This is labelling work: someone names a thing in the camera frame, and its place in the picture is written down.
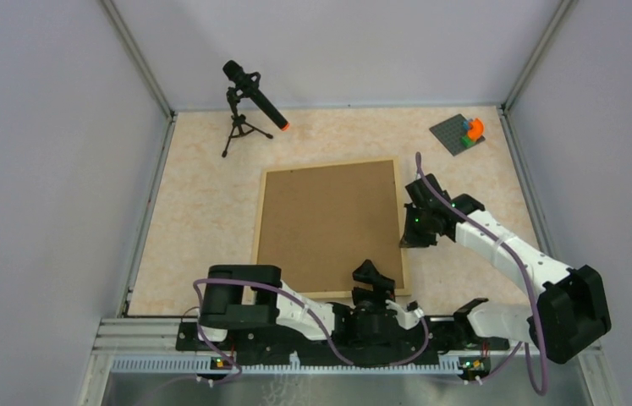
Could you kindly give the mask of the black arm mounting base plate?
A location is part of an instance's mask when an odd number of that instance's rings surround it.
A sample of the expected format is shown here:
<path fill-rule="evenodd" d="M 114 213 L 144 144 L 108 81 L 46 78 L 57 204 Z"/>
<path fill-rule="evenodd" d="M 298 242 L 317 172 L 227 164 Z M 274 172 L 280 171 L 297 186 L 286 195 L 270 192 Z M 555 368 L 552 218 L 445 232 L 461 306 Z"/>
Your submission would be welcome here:
<path fill-rule="evenodd" d="M 338 352 L 358 367 L 385 367 L 408 359 L 415 365 L 434 365 L 439 357 L 456 351 L 474 351 L 479 355 L 493 350 L 509 350 L 504 338 L 481 338 L 467 331 L 452 316 L 426 318 L 428 332 L 417 325 L 385 343 L 346 343 L 336 340 Z M 212 345 L 223 352 L 218 358 L 227 366 L 227 356 L 240 365 L 285 365 L 291 354 L 297 354 L 305 366 L 344 366 L 327 341 L 312 341 L 291 328 L 271 326 L 226 333 L 224 339 L 212 339 Z"/>

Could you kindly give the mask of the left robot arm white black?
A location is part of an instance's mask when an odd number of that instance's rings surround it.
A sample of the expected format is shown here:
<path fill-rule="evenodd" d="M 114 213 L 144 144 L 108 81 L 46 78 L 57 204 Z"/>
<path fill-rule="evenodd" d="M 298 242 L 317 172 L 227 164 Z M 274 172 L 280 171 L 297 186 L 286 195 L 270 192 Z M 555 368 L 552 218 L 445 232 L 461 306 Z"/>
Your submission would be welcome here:
<path fill-rule="evenodd" d="M 228 334 L 283 327 L 309 342 L 347 347 L 390 343 L 404 334 L 393 301 L 395 282 L 370 260 L 352 278 L 352 306 L 322 303 L 295 292 L 271 265 L 212 266 L 204 282 L 196 339 L 208 349 L 221 348 Z"/>

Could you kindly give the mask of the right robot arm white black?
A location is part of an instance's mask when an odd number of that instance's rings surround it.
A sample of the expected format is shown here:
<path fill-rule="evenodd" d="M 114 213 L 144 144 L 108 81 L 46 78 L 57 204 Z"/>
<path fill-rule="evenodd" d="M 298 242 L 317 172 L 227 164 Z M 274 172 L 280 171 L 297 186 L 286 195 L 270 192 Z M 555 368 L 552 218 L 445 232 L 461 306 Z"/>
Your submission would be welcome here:
<path fill-rule="evenodd" d="M 524 305 L 471 300 L 454 314 L 459 346 L 476 348 L 486 338 L 503 338 L 534 345 L 564 364 L 611 331 L 602 276 L 594 268 L 575 268 L 534 248 L 477 199 L 450 197 L 432 174 L 405 189 L 410 201 L 401 247 L 427 248 L 447 237 L 487 260 L 528 300 Z"/>

